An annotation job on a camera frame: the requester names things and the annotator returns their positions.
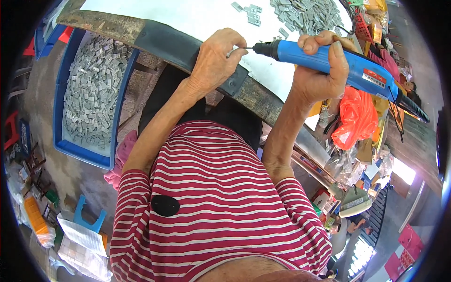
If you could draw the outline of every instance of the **pink cloth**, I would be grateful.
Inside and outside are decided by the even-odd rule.
[[[123,142],[119,144],[119,147],[116,150],[114,168],[103,175],[103,178],[105,178],[105,180],[109,184],[112,184],[115,190],[119,189],[119,181],[120,177],[122,176],[122,168],[124,167],[125,162],[128,160],[130,152],[132,151],[136,140],[138,140],[138,132],[136,130],[130,131],[125,136]]]
[[[386,70],[388,70],[389,73],[393,75],[393,78],[397,82],[401,83],[398,65],[396,64],[395,60],[390,56],[390,53],[385,49],[381,49],[380,54],[383,59],[376,56],[373,52],[371,52],[371,50],[368,52],[370,59],[375,61],[378,65],[383,66]]]

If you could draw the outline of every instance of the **red plastic bag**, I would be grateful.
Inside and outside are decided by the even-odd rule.
[[[332,133],[338,148],[349,150],[357,140],[369,138],[377,128],[377,112],[369,93],[346,87],[340,102],[340,117],[343,125]]]

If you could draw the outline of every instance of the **neck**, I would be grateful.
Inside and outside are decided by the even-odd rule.
[[[272,259],[253,256],[223,263],[202,275],[196,282],[251,282],[263,274],[284,269],[286,267]]]

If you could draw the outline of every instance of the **red basket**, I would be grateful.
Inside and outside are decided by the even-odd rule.
[[[371,44],[374,44],[373,37],[369,33],[368,27],[364,21],[362,14],[360,13],[355,15],[354,21],[355,21],[355,36],[358,39],[362,39],[371,42]]]

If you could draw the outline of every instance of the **red label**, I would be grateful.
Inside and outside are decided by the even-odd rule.
[[[382,88],[385,88],[385,85],[387,83],[387,80],[385,78],[383,78],[381,75],[373,71],[370,71],[369,69],[364,69],[364,74],[362,75],[362,78]]]

